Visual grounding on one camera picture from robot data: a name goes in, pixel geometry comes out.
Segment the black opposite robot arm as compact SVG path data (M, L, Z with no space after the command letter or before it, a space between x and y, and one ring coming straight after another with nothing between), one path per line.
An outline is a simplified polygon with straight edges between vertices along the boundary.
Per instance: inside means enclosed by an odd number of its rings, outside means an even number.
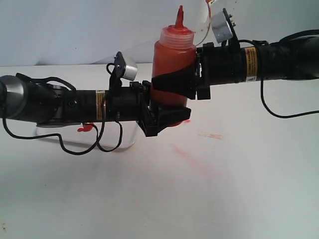
M313 80L319 77L319 31L305 30L278 42L226 40L197 50L198 100L211 98L210 86L261 80Z

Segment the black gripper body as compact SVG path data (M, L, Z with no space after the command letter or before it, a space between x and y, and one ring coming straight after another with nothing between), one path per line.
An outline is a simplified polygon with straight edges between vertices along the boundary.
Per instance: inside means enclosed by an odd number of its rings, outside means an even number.
M149 109L150 93L148 81L133 81L124 87L116 80L107 91L107 121L135 121L146 137L157 136L158 121Z

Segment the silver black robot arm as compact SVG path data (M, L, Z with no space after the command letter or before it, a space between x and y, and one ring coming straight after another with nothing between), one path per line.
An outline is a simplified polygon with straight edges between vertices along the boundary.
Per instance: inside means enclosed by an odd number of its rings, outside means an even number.
M119 66L110 74L109 89L102 91L78 90L57 77L16 73L0 78L0 116L39 127L134 121L147 137L190 118L189 108L155 104L150 93L150 82L134 81Z

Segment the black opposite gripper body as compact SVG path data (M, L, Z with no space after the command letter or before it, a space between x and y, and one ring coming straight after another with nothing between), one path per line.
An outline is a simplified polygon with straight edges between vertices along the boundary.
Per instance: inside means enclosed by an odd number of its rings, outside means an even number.
M196 96L198 100L210 100L210 87L244 82L244 53L239 43L205 43L197 48L197 70L200 74Z

